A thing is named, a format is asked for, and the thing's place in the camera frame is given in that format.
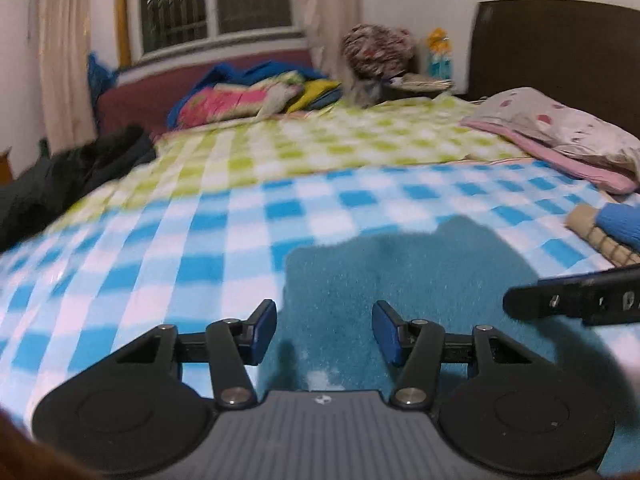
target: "yellow-green checkered sheet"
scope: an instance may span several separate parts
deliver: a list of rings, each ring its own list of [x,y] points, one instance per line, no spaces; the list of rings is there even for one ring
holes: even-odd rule
[[[111,209],[297,175],[526,156],[499,136],[458,126],[473,108],[443,94],[366,110],[339,104],[303,119],[196,128],[162,140],[156,161],[97,189],[51,229],[92,221]]]

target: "dark brown headboard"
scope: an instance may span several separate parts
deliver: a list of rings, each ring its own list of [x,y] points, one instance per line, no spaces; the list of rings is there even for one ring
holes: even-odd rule
[[[531,86],[640,137],[640,11],[574,0],[481,2],[468,97]]]

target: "blue and white checkered fabric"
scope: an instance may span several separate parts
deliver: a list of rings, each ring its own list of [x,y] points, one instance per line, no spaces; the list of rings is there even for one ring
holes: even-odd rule
[[[579,202],[604,199],[541,162],[364,169],[155,202],[35,238],[0,257],[0,404],[29,420],[49,390],[157,324],[199,332],[279,302],[297,246],[432,232],[462,214],[540,276],[608,268],[563,226]],[[601,334],[623,367],[638,368],[640,329]],[[205,366],[184,379],[210,395]]]

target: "rolled cloth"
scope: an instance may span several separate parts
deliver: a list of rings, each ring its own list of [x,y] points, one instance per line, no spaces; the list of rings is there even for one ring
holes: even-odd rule
[[[598,210],[593,206],[578,204],[567,215],[564,224],[616,267],[640,264],[640,254],[607,236],[606,232],[596,225],[597,214]]]

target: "beige curtain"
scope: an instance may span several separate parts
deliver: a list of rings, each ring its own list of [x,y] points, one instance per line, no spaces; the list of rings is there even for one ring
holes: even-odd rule
[[[362,0],[293,0],[315,67],[350,89],[353,74],[342,56],[342,38],[362,20]]]
[[[52,153],[95,139],[87,83],[89,0],[40,0],[42,106]]]

